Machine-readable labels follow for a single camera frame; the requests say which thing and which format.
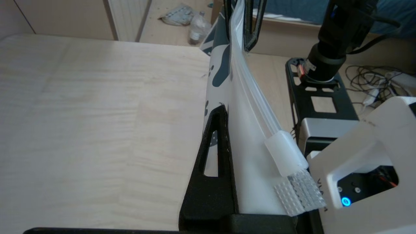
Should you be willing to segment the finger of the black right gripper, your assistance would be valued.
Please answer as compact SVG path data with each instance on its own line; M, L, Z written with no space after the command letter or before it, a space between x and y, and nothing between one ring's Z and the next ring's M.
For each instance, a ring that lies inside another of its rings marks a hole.
M258 42L267 1L258 1L255 20L253 18L254 0L245 0L244 3L243 48L246 52L250 52Z
M235 7L234 0L223 0L223 8L224 8L224 18L225 20L229 20L233 14Z

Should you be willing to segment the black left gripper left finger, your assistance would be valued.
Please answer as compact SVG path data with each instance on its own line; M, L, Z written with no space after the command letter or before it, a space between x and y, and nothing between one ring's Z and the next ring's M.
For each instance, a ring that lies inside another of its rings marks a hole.
M204 174L213 133L217 133L218 176ZM208 118L179 212L180 229L220 229L221 221L238 212L233 156L224 105Z

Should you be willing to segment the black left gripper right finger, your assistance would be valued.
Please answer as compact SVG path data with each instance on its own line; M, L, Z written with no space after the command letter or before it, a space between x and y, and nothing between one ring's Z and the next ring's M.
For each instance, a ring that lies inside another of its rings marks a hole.
M293 219L284 215L234 214L233 233L297 233Z

